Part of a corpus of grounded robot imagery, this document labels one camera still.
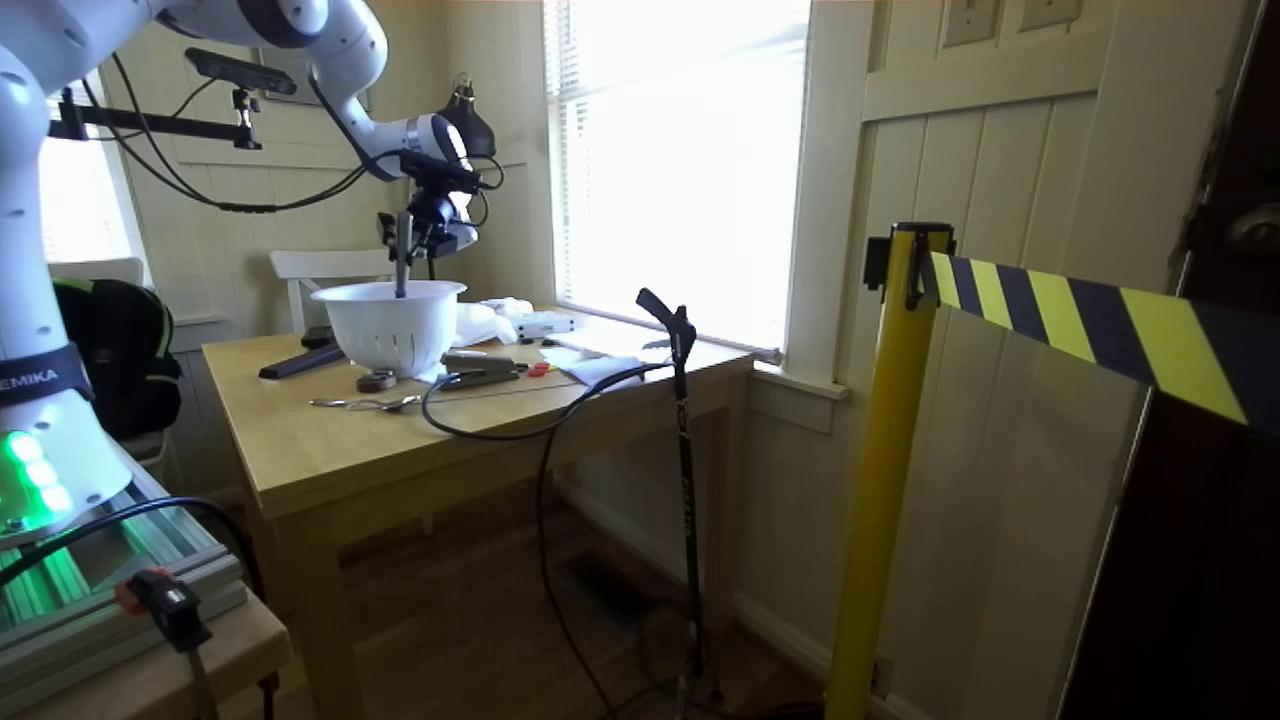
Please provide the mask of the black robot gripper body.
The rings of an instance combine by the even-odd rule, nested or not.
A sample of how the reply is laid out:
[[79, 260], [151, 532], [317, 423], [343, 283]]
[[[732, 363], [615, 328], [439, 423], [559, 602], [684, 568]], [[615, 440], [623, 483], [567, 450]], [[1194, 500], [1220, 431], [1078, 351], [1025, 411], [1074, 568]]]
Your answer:
[[479, 230], [468, 215], [468, 191], [428, 191], [420, 189], [406, 200], [406, 255], [439, 260], [468, 254], [479, 241]]

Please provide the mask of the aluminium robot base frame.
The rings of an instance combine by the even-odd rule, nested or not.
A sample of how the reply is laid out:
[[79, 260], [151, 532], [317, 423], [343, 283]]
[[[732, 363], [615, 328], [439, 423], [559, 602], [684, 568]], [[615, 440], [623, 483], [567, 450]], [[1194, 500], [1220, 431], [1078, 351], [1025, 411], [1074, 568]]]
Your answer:
[[139, 574], [188, 583], [204, 619], [239, 610], [253, 590], [253, 566], [210, 532], [198, 497], [173, 497], [119, 446], [103, 452], [103, 470], [58, 470], [30, 431], [0, 436], [0, 689], [17, 702], [164, 645], [119, 606]]

